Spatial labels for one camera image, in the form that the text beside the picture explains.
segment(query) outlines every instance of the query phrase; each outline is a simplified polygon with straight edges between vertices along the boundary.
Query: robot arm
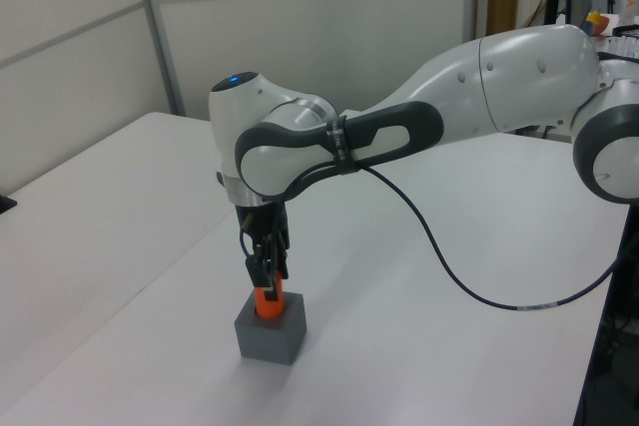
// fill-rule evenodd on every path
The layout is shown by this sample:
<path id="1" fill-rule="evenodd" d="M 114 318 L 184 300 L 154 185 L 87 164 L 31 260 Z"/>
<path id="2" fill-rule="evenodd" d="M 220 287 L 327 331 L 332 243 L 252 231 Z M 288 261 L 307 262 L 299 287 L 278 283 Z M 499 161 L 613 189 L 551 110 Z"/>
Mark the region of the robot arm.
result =
<path id="1" fill-rule="evenodd" d="M 396 92 L 343 112 L 256 73 L 216 85 L 209 98 L 222 178 L 241 234 L 253 240 L 247 268 L 267 300 L 288 276 L 284 201 L 318 180 L 422 150 L 544 121 L 570 126 L 584 184 L 616 203 L 639 201 L 639 65 L 600 62 L 572 26 L 525 29 L 454 48 Z"/>

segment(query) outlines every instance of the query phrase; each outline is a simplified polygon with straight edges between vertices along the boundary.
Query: gray block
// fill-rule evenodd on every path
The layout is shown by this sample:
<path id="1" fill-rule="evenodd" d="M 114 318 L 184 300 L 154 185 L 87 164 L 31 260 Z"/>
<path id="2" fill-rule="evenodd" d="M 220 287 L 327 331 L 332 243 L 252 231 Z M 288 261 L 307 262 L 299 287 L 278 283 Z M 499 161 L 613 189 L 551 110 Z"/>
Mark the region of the gray block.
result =
<path id="1" fill-rule="evenodd" d="M 240 352 L 245 358 L 291 365 L 307 333 L 304 298 L 298 293 L 284 293 L 284 312 L 274 319 L 256 315 L 251 295 L 236 318 Z"/>

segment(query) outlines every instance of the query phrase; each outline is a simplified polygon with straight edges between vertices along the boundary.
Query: white tabletop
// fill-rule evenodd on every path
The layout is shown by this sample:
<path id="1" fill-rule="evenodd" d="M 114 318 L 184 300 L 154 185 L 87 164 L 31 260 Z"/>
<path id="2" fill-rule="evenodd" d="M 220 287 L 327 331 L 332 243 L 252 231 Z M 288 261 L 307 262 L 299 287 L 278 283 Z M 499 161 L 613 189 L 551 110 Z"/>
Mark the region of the white tabletop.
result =
<path id="1" fill-rule="evenodd" d="M 498 301 L 590 283 L 627 212 L 585 189 L 565 144 L 495 135 L 380 170 L 415 200 L 461 279 Z M 607 282 L 551 310 L 480 304 L 366 173 L 313 186 L 289 220 L 286 289 L 304 294 L 309 326 L 293 366 L 240 357 L 233 321 L 251 286 L 228 215 L 0 425 L 572 424 Z"/>
<path id="2" fill-rule="evenodd" d="M 0 412 L 232 207 L 210 125 L 150 114 L 11 198 L 0 215 Z"/>

